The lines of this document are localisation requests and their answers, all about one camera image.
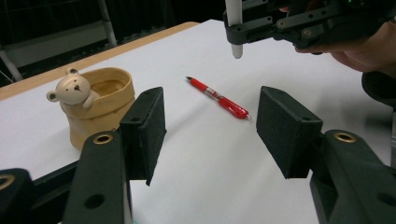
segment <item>wooden container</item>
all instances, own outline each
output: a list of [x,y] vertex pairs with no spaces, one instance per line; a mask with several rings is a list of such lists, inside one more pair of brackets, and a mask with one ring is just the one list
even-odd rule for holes
[[118,129],[120,120],[135,100],[132,77],[122,69],[101,68],[81,75],[88,79],[99,97],[89,108],[61,104],[70,125],[70,142],[79,150],[91,135]]

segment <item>bear ear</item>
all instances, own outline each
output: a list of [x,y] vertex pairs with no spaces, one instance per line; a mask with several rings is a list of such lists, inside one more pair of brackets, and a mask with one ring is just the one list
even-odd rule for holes
[[47,92],[47,99],[51,102],[58,102],[59,99],[56,97],[56,92],[55,91],[49,91]]
[[69,74],[77,74],[78,75],[78,70],[76,68],[69,67],[66,69],[66,75],[69,75]]

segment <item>white table surface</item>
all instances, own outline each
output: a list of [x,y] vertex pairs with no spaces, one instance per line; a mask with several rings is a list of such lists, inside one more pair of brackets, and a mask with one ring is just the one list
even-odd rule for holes
[[[186,31],[81,70],[118,67],[136,96],[163,87],[167,134],[151,186],[132,181],[134,219],[158,223],[318,223],[309,178],[285,180],[256,133],[261,86],[286,91],[324,121],[363,137],[389,165],[391,109],[361,88],[361,74],[331,55],[298,54],[267,39],[236,60],[221,21]],[[234,118],[193,88],[196,77],[247,109]],[[36,179],[79,157],[67,119],[46,99],[59,80],[0,102],[0,169],[24,168]]]

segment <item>red pen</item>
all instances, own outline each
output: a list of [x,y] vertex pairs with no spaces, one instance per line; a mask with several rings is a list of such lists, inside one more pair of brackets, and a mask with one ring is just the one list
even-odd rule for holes
[[204,83],[198,81],[193,77],[186,77],[190,84],[203,92],[204,94],[210,96],[210,98],[214,99],[221,105],[223,108],[228,110],[231,114],[233,114],[238,119],[251,119],[251,116],[248,114],[248,111],[236,103],[230,101],[224,96],[220,95],[218,92],[210,89]]

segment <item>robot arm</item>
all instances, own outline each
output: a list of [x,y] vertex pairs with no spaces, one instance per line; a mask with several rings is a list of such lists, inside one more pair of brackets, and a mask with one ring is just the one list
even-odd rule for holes
[[[287,40],[299,49],[373,35],[396,15],[396,1],[323,0],[308,9],[311,0],[247,0],[242,2],[242,22],[229,25],[235,14],[227,8],[223,19],[233,45],[267,38]],[[289,12],[279,9],[288,7]]]

